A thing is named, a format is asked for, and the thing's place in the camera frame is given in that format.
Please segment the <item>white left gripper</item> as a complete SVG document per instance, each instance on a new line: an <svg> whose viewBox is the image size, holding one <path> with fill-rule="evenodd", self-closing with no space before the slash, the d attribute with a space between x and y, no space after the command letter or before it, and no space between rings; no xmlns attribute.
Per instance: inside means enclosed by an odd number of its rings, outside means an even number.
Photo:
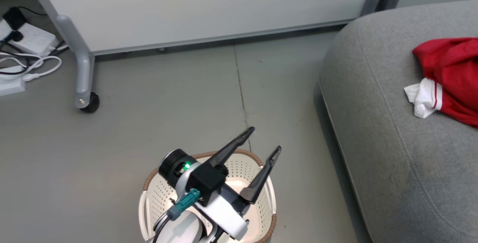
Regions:
<svg viewBox="0 0 478 243"><path fill-rule="evenodd" d="M175 189L178 200L166 211L165 217L160 218L159 231L162 231L169 221L175 221L186 209L194 206L210 223L221 228L230 237L240 240L245 235L247 222L240 211L221 195L221 190L226 185L228 175L225 162L254 131L255 127L248 127L203 163L196 161L182 149L176 149L163 158L158 173ZM277 146L258 175L248 187L241 190L241 197L249 204L255 204L258 200L281 151L282 147Z"/></svg>

